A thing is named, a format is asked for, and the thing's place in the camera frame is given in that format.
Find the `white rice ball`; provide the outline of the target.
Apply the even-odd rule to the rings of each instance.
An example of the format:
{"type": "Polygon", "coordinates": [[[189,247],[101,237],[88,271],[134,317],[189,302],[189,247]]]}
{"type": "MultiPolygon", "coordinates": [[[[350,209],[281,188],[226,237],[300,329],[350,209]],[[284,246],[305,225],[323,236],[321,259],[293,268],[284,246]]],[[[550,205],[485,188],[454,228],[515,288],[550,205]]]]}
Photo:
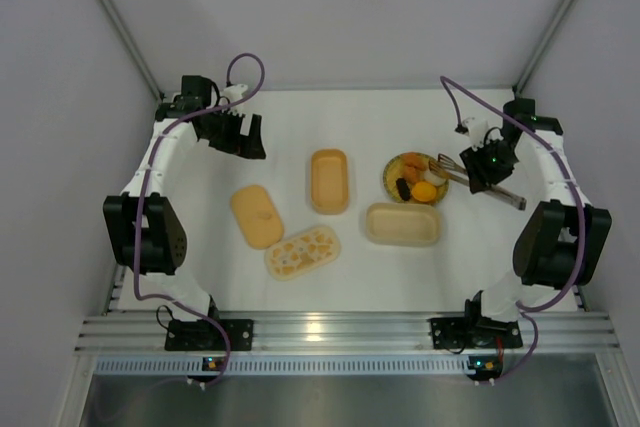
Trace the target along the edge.
{"type": "Polygon", "coordinates": [[[447,183],[447,179],[443,178],[431,170],[426,170],[423,174],[424,181],[433,185],[435,188],[443,187],[447,183]]]}

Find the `orange lunch box container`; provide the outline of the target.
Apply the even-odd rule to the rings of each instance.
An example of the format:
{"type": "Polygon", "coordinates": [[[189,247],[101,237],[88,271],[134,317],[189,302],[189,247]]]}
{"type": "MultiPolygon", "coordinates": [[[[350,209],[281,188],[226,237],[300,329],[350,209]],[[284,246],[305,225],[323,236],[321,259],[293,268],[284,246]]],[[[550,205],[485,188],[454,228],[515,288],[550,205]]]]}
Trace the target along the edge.
{"type": "Polygon", "coordinates": [[[340,149],[321,149],[311,155],[309,196],[321,215],[343,214],[350,203],[349,164],[340,149]]]}

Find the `orange lunch box lid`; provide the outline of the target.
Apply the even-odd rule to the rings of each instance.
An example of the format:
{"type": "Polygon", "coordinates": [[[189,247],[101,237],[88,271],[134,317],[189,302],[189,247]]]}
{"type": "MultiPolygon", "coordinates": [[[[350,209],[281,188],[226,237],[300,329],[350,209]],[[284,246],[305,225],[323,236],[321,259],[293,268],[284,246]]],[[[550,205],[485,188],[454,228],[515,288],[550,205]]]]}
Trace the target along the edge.
{"type": "Polygon", "coordinates": [[[281,240],[284,225],[267,190],[249,185],[231,197],[231,209],[247,244],[264,250],[281,240]]]}

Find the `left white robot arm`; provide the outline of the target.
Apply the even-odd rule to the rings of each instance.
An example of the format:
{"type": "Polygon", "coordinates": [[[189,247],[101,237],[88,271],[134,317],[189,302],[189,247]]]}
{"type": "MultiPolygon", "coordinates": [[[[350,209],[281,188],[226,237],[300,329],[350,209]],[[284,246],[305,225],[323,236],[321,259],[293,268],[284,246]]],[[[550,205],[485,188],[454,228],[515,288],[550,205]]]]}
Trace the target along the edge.
{"type": "Polygon", "coordinates": [[[131,270],[136,300],[173,304],[185,321],[212,316],[211,295],[184,265],[189,241],[171,196],[199,144],[265,159],[261,118],[242,110],[255,93],[245,84],[218,88],[207,77],[187,75],[180,91],[158,105],[149,145],[132,179],[103,203],[115,260],[131,270]]]}

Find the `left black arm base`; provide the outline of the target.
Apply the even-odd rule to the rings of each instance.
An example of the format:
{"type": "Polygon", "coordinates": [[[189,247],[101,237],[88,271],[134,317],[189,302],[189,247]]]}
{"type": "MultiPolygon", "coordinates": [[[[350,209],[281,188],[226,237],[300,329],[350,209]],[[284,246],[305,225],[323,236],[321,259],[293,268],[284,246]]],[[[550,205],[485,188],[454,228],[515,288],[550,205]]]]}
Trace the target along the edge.
{"type": "MultiPolygon", "coordinates": [[[[219,322],[225,331],[232,351],[251,351],[254,321],[251,319],[222,319],[219,322]]],[[[205,320],[171,320],[165,337],[166,351],[204,352],[226,349],[222,334],[205,320]]]]}

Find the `metal food tongs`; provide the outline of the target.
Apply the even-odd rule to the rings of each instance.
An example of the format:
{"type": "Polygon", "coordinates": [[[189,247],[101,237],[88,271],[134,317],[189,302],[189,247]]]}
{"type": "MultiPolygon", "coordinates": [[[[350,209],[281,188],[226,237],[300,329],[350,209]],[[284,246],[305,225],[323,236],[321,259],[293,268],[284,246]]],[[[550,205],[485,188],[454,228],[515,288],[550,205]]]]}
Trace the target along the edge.
{"type": "MultiPolygon", "coordinates": [[[[449,180],[471,188],[467,170],[456,163],[452,158],[444,154],[439,154],[436,160],[429,161],[429,167],[437,175],[442,174],[449,180]]],[[[524,197],[516,195],[499,186],[490,186],[487,190],[484,190],[483,193],[501,202],[509,204],[519,211],[524,211],[527,207],[527,200],[524,197]]]]}

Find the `beige lunch box container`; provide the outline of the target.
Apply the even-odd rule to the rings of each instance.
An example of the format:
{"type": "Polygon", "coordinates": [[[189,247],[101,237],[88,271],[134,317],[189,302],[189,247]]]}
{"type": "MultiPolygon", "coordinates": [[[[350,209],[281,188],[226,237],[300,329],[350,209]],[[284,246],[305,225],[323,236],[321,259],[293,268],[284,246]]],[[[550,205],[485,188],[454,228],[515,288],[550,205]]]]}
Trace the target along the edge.
{"type": "Polygon", "coordinates": [[[441,216],[429,205],[375,203],[367,209],[365,230],[377,244],[427,247],[441,237],[441,216]]]}

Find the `orange fried chicken piece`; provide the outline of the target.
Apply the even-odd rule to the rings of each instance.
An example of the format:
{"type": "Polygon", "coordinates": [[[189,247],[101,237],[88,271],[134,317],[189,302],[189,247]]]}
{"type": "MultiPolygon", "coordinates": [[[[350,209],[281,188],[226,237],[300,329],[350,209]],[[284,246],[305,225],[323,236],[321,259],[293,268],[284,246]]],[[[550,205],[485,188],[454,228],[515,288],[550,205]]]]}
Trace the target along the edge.
{"type": "Polygon", "coordinates": [[[428,164],[424,162],[423,157],[419,153],[407,152],[404,153],[401,158],[405,167],[414,168],[422,172],[428,168],[428,164]]]}

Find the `black sea cucumber food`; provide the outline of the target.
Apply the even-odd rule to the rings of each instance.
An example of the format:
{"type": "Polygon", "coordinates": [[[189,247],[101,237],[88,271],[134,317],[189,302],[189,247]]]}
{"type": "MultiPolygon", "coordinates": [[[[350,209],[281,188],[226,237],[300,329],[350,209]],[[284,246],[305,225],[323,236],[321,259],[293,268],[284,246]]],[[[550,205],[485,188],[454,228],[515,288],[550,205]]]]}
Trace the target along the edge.
{"type": "Polygon", "coordinates": [[[400,177],[396,180],[396,189],[403,202],[408,202],[411,199],[411,188],[405,178],[400,177]]]}

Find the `yellow egg yolk food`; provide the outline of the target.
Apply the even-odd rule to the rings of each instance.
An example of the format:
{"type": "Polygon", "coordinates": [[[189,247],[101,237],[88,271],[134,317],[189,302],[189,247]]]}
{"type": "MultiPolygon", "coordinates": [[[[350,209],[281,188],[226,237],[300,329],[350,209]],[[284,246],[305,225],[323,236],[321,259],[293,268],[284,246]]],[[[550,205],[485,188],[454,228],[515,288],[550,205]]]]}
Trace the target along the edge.
{"type": "Polygon", "coordinates": [[[411,188],[411,197],[419,203],[430,203],[437,198],[438,189],[427,181],[419,181],[411,188]]]}

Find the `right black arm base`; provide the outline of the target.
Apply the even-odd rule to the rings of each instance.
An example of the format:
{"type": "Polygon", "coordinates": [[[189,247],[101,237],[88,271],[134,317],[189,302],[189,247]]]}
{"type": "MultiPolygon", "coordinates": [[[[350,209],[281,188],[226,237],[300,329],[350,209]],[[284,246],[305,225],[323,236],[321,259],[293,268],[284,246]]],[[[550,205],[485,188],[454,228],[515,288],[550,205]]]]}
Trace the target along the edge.
{"type": "Polygon", "coordinates": [[[506,349],[523,346],[518,322],[497,322],[463,316],[434,317],[429,320],[433,347],[452,352],[465,349],[506,349]]]}

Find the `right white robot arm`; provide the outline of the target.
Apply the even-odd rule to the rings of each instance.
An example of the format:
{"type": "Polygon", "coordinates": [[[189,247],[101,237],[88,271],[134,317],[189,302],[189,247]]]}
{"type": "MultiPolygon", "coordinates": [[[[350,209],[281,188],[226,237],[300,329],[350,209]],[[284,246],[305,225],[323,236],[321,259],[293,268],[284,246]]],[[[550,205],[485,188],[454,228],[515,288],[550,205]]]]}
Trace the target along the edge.
{"type": "Polygon", "coordinates": [[[612,225],[609,211],[577,185],[557,119],[537,115],[525,98],[506,103],[500,115],[499,127],[469,117],[456,128],[470,140],[460,154],[470,190],[487,193],[520,165],[536,205],[513,247],[511,271],[465,303],[466,316],[482,326],[544,311],[589,283],[612,225]]]}

